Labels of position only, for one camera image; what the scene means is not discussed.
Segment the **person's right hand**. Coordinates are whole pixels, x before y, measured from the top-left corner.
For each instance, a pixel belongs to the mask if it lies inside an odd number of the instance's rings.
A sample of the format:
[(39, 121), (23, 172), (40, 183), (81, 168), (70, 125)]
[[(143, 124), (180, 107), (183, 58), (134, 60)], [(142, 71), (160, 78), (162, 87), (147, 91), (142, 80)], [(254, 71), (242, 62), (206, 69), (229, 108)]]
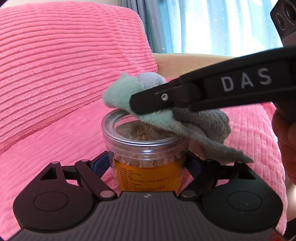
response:
[(296, 128), (295, 122), (289, 123), (278, 110), (275, 111), (272, 127), (278, 138), (281, 159), (285, 172), (293, 184), (296, 183)]

